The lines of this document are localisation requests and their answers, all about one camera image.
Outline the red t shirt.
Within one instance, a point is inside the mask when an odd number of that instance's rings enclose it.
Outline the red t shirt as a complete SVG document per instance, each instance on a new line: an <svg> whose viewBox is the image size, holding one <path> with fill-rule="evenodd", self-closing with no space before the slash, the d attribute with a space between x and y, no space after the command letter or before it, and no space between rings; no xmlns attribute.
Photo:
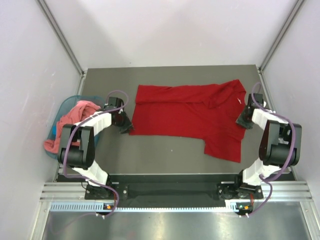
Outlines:
<svg viewBox="0 0 320 240"><path fill-rule="evenodd" d="M245 129L236 120L245 96L238 79L208 85L139 85L129 134L200 139L206 155L240 163Z"/></svg>

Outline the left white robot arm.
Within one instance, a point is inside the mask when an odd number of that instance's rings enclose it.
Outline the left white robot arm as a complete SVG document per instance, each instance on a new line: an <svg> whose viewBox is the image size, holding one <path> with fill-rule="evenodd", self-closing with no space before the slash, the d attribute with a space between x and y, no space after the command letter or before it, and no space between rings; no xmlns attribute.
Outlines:
<svg viewBox="0 0 320 240"><path fill-rule="evenodd" d="M133 130L133 124L125 112L125 101L119 97L109 96L107 103L100 110L90 114L77 123L62 127L57 160L63 165L63 174L72 176L67 169L79 173L91 186L96 186L96 192L102 198L109 198L114 187L109 181L109 174L102 170L95 160L96 136L103 130L115 126L120 134L128 134Z"/></svg>

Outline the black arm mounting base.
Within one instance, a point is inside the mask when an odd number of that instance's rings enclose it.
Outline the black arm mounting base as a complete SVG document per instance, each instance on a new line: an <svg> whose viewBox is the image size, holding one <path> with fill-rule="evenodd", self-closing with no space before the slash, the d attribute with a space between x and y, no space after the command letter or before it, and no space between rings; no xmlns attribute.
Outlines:
<svg viewBox="0 0 320 240"><path fill-rule="evenodd" d="M119 207L222 207L226 200L261 200L237 192L236 174L112 174L108 185L119 195Z"/></svg>

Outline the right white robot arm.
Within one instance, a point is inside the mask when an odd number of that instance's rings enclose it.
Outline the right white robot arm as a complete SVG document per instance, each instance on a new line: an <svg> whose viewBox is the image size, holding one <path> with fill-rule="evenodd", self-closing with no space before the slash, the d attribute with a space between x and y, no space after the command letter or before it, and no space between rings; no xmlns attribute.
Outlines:
<svg viewBox="0 0 320 240"><path fill-rule="evenodd" d="M236 123L249 130L254 125L263 130L254 163L235 178L233 192L239 198L258 192L263 180L298 164L301 155L302 126L292 123L270 109L265 109L260 93L252 93Z"/></svg>

